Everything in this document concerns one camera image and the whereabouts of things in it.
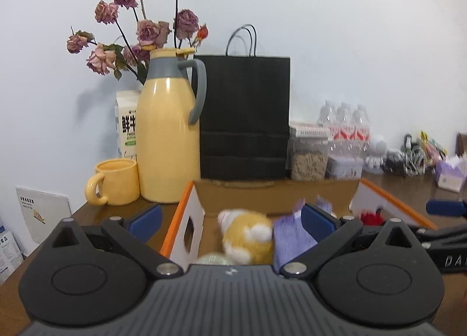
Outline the purple cloth pouch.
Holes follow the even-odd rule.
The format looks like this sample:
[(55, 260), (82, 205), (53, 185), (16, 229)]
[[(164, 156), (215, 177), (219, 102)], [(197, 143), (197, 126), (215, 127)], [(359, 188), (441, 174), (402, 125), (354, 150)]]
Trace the purple cloth pouch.
[[(273, 266), (277, 273), (303, 275), (307, 266), (296, 258), (318, 244), (302, 226), (301, 210), (304, 204), (306, 199), (299, 199), (290, 215), (280, 217), (274, 222), (273, 236), (276, 246)], [(317, 197), (315, 206), (336, 217), (332, 211), (332, 204), (322, 197)]]

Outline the red artificial rose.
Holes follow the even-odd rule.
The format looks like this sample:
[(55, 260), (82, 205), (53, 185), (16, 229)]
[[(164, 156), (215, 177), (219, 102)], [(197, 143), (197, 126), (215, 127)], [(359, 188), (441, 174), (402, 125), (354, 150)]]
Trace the red artificial rose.
[(359, 220), (366, 226), (381, 226), (385, 222), (378, 212), (361, 212)]

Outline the yellow white plush toy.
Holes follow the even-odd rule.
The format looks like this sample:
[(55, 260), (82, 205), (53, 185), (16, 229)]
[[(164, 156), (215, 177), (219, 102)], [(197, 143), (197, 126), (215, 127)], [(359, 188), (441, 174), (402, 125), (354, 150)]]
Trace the yellow white plush toy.
[(218, 214), (222, 249), (235, 265), (270, 265), (275, 243), (273, 222), (246, 209), (224, 209)]

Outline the purple tissue box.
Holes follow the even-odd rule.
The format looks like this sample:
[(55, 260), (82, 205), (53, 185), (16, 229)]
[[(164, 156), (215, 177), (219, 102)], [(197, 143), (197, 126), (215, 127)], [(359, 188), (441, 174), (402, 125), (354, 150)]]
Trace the purple tissue box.
[(435, 182), (440, 189), (459, 193), (466, 182), (466, 158), (455, 155), (439, 161), (435, 166)]

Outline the yellow ceramic mug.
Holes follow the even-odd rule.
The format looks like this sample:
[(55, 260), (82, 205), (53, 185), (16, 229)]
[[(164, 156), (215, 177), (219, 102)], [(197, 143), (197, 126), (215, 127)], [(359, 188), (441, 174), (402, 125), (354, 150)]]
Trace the yellow ceramic mug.
[(139, 169), (136, 160), (118, 158), (95, 166), (88, 180), (85, 197), (91, 205), (127, 205), (140, 197)]

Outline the colourful snack packets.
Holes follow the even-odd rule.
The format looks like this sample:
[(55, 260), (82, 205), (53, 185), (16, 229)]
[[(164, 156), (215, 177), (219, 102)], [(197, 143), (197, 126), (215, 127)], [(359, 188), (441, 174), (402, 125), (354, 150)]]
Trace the colourful snack packets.
[(447, 158), (447, 150), (424, 131), (420, 132), (420, 144), (431, 166)]

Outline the decorated tin box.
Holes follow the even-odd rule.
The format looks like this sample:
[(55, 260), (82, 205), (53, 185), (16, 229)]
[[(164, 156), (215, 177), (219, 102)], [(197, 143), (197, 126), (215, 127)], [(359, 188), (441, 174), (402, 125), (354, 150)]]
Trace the decorated tin box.
[(361, 179), (363, 163), (362, 158), (330, 155), (328, 157), (325, 177), (336, 180)]

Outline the clear container with nuts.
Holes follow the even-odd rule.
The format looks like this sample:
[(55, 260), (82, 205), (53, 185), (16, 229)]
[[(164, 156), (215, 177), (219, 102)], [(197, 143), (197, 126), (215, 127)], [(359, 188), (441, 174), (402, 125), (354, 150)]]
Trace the clear container with nuts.
[(291, 177), (297, 181), (320, 181), (328, 163), (328, 140), (293, 137), (291, 141)]

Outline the white robot figurine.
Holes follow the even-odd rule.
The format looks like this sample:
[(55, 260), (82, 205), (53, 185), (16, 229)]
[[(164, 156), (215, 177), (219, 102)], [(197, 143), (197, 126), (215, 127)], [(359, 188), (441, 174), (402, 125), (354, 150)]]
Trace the white robot figurine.
[(370, 174), (383, 174), (387, 150), (388, 146), (383, 136), (372, 136), (367, 149), (367, 156), (364, 159), (363, 169)]

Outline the yellow thermos jug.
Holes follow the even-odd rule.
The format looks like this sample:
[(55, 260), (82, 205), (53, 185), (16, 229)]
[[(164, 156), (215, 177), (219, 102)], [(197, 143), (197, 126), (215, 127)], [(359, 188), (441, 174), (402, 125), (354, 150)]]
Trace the yellow thermos jug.
[(179, 202), (200, 179), (199, 119), (207, 95), (205, 64), (194, 48), (150, 52), (136, 113), (140, 192), (147, 201)]

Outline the white flat box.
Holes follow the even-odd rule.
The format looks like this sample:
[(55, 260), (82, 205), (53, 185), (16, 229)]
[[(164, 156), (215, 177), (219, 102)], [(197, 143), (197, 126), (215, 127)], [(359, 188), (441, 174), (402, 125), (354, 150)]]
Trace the white flat box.
[(289, 125), (290, 135), (297, 138), (327, 138), (331, 137), (328, 127), (317, 126), (316, 124), (307, 124), (301, 122), (292, 122)]

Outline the middle water bottle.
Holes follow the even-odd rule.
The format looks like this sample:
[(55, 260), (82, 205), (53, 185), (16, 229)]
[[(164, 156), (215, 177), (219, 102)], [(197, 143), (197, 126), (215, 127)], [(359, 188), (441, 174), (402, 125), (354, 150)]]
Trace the middle water bottle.
[(350, 157), (352, 153), (352, 141), (354, 126), (351, 120), (350, 105), (342, 102), (337, 109), (338, 146), (342, 156)]

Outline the right water bottle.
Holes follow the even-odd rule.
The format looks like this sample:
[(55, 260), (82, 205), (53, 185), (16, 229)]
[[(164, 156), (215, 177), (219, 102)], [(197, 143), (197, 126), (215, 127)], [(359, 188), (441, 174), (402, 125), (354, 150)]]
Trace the right water bottle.
[(370, 144), (370, 121), (367, 115), (367, 108), (363, 104), (358, 104), (352, 114), (355, 125), (354, 139), (358, 144), (359, 156), (364, 158)]

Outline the left water bottle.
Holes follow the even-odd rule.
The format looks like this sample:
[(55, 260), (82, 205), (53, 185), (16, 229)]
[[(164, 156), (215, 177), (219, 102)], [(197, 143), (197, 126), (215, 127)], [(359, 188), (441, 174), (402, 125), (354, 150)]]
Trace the left water bottle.
[(328, 128), (332, 134), (336, 132), (338, 128), (337, 115), (335, 106), (331, 101), (326, 100), (325, 105), (320, 109), (317, 125)]

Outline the white milk carton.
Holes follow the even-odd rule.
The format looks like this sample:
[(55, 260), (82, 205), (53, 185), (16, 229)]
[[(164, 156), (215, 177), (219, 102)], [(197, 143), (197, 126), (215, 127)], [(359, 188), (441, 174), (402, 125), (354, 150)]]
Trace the white milk carton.
[(140, 90), (117, 91), (114, 106), (117, 151), (120, 158), (137, 159), (136, 154), (136, 109)]

